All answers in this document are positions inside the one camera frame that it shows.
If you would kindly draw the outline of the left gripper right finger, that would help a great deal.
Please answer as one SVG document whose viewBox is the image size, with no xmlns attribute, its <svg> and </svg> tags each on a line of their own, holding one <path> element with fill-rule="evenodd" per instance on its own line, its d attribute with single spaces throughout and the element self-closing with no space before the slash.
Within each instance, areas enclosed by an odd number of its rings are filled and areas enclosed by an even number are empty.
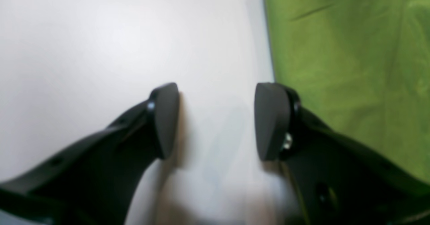
<svg viewBox="0 0 430 225">
<path fill-rule="evenodd" d="M 332 130 L 294 89 L 258 83 L 254 120 L 260 160 L 286 164 L 307 224 L 429 224 L 429 185 Z"/>
</svg>

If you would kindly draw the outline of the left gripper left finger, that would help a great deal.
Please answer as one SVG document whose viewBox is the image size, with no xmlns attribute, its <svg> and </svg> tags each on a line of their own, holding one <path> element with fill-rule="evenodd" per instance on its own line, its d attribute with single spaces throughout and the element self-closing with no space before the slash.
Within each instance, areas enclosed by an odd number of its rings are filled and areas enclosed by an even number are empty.
<svg viewBox="0 0 430 225">
<path fill-rule="evenodd" d="M 1 210 L 45 225 L 123 225 L 144 172 L 173 150 L 180 93 L 176 83 L 106 128 L 26 173 L 1 183 Z"/>
</svg>

